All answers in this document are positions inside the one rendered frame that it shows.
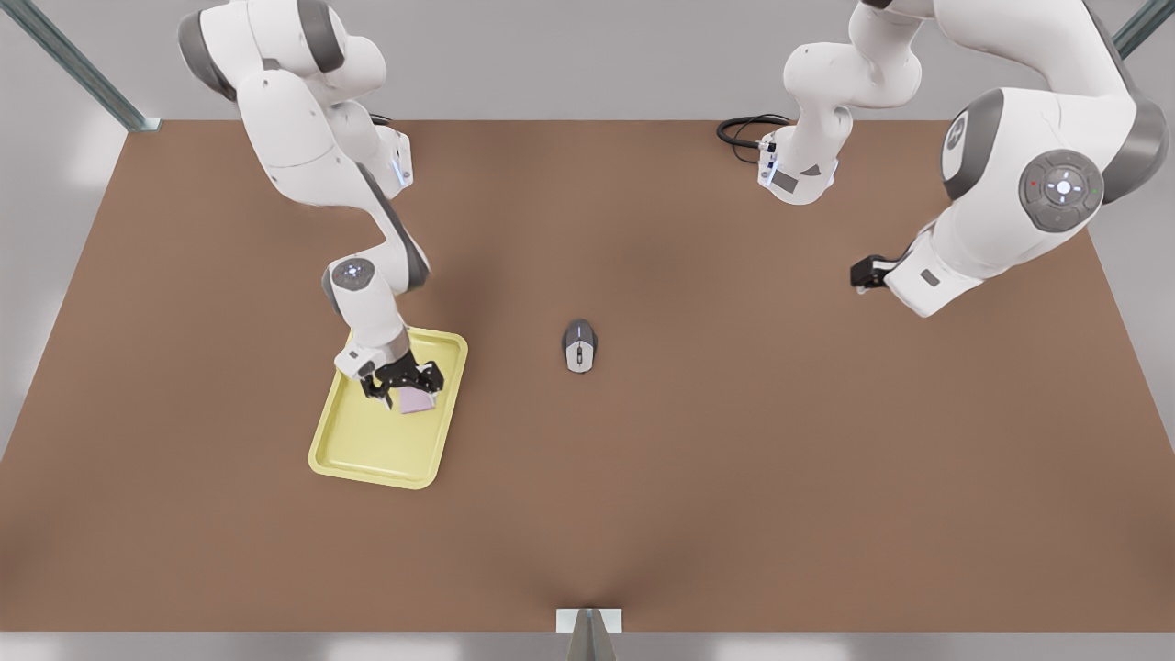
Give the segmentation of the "yellow plastic tray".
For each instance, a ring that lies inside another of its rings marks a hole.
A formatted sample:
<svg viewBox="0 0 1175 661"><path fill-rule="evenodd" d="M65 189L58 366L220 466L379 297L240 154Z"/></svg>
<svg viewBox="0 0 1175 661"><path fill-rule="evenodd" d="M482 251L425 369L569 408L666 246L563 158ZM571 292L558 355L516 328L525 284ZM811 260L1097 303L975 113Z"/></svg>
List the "yellow plastic tray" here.
<svg viewBox="0 0 1175 661"><path fill-rule="evenodd" d="M356 382L335 373L308 464L320 475L423 490L437 475L466 363L466 340L427 328L408 331L419 363L434 360L444 376L435 406L404 414L365 398Z"/></svg>

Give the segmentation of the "grey computer mouse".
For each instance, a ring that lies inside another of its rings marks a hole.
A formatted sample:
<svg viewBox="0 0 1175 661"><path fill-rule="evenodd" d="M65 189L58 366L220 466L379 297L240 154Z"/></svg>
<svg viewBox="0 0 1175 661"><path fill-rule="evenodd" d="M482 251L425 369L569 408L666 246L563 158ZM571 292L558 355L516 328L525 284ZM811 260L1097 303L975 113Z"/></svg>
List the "grey computer mouse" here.
<svg viewBox="0 0 1175 661"><path fill-rule="evenodd" d="M562 346L569 371L584 375L592 369L599 338L588 319L572 319L564 331Z"/></svg>

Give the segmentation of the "silver frame post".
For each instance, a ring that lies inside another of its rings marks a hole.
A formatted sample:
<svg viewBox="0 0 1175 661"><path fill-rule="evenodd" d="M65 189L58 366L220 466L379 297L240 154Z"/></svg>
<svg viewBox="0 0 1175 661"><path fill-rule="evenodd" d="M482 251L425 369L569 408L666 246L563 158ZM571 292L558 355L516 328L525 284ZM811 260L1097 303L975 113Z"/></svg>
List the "silver frame post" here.
<svg viewBox="0 0 1175 661"><path fill-rule="evenodd" d="M559 608L555 630L571 634L566 661L617 661L612 634L622 633L620 608Z"/></svg>
<svg viewBox="0 0 1175 661"><path fill-rule="evenodd" d="M1175 14L1175 0L1144 0L1144 4L1113 34L1113 46L1119 55L1128 58L1168 18Z"/></svg>
<svg viewBox="0 0 1175 661"><path fill-rule="evenodd" d="M161 119L143 116L33 0L0 0L4 11L126 131L156 131Z"/></svg>

